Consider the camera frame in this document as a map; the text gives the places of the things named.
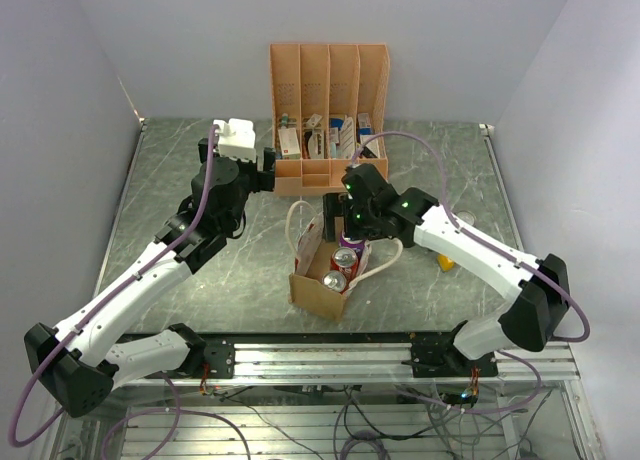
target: white wall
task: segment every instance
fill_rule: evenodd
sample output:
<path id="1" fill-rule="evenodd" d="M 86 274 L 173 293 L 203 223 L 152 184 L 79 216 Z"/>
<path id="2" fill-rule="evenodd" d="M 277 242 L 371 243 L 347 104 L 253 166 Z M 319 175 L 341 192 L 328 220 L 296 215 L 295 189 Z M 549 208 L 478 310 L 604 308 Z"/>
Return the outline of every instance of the white wall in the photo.
<path id="1" fill-rule="evenodd" d="M 575 347 L 611 459 L 637 458 L 640 0 L 569 0 L 496 127 L 525 245 L 567 261 Z M 578 333 L 578 322 L 565 322 Z"/>
<path id="2" fill-rule="evenodd" d="M 386 42 L 387 116 L 495 123 L 566 0 L 80 0 L 148 116 L 271 115 L 272 42 Z"/>
<path id="3" fill-rule="evenodd" d="M 6 431 L 22 337 L 91 297 L 139 123 L 77 0 L 0 0 L 0 25 L 0 458 L 20 459 Z"/>

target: purple soda can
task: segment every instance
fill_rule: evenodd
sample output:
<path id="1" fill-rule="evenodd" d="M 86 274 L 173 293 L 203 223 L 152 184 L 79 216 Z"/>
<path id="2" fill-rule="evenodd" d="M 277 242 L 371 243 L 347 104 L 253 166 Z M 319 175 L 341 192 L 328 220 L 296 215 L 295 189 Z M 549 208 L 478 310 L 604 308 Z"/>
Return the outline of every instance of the purple soda can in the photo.
<path id="1" fill-rule="evenodd" d="M 344 236 L 344 232 L 340 234 L 340 246 L 350 248 L 358 256 L 358 260 L 362 258 L 364 253 L 364 240 L 351 240 Z"/>

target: yellow object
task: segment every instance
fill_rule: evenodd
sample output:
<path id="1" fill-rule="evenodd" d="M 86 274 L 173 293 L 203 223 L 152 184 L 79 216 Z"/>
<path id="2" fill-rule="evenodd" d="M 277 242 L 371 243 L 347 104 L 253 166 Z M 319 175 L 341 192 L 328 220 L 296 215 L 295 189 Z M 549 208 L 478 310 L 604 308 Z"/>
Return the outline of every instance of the yellow object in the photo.
<path id="1" fill-rule="evenodd" d="M 448 272 L 456 266 L 453 260 L 451 260 L 449 257 L 445 257 L 441 253 L 438 254 L 438 264 L 440 265 L 440 268 L 443 272 Z"/>

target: gray marble tabletop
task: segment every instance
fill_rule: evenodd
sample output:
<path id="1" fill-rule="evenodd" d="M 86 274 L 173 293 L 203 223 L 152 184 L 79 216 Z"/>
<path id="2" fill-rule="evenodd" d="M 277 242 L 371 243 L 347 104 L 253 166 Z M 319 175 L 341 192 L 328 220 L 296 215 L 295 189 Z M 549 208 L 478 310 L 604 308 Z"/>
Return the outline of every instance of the gray marble tabletop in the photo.
<path id="1" fill-rule="evenodd" d="M 139 153 L 123 199 L 108 253 L 102 288 L 129 266 L 164 221 L 189 194 L 199 168 L 197 142 L 211 119 L 147 119 Z M 271 122 L 258 121 L 260 149 L 271 142 Z M 476 226 L 515 246 L 515 236 L 487 145 L 477 124 L 387 121 L 389 130 L 420 135 L 440 152 L 454 211 L 476 217 Z M 435 162 L 415 142 L 386 140 L 389 180 L 400 192 L 416 186 L 440 195 Z M 450 329 L 460 321 L 490 313 L 498 294 L 460 267 L 443 273 L 436 254 L 407 249 L 400 260 L 362 282 L 350 297 L 342 322 L 332 323 L 287 302 L 293 259 L 284 240 L 285 216 L 297 198 L 253 195 L 246 205 L 248 225 L 195 276 L 164 295 L 131 327 L 154 333 L 184 322 L 198 332 L 360 332 Z M 320 198 L 307 198 L 321 207 Z M 302 210 L 294 234 L 306 226 Z M 395 245 L 378 242 L 371 267 L 385 262 Z"/>

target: gray wall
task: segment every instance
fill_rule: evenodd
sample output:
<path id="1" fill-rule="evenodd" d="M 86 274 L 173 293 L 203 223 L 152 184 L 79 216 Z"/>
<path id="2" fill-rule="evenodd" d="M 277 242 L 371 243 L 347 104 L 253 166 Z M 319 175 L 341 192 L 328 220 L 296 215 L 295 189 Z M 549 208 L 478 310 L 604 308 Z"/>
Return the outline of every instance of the gray wall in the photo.
<path id="1" fill-rule="evenodd" d="M 566 0 L 80 0 L 143 117 L 271 115 L 271 42 L 386 42 L 388 117 L 495 123 Z"/>
<path id="2" fill-rule="evenodd" d="M 638 458 L 640 0 L 569 0 L 496 126 L 525 245 L 569 267 L 575 347 L 611 459 Z M 579 322 L 563 322 L 577 334 Z"/>
<path id="3" fill-rule="evenodd" d="M 91 297 L 139 123 L 77 0 L 0 0 L 0 25 L 0 458 L 19 459 L 5 432 L 22 337 Z"/>

